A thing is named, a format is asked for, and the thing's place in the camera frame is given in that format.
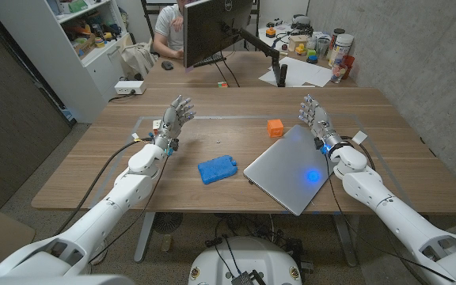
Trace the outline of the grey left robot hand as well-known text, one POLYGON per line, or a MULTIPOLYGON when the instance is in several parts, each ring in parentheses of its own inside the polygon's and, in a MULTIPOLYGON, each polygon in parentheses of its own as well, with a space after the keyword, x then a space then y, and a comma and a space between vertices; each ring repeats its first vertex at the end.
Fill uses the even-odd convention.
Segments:
POLYGON ((194 105, 191 104, 191 100, 191 98, 184 99, 179 95, 165 110, 154 140, 156 146, 167 150, 172 141, 180 135, 184 124, 194 118, 196 112, 192 111, 194 105))

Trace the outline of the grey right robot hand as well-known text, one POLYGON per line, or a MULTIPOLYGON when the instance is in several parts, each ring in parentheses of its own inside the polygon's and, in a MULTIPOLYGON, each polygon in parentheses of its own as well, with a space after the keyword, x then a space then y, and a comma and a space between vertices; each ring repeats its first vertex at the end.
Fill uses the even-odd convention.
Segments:
POLYGON ((309 94, 303 99, 298 118, 310 127, 316 148, 330 157, 335 147, 342 145, 343 139, 337 134, 329 114, 319 102, 309 94))

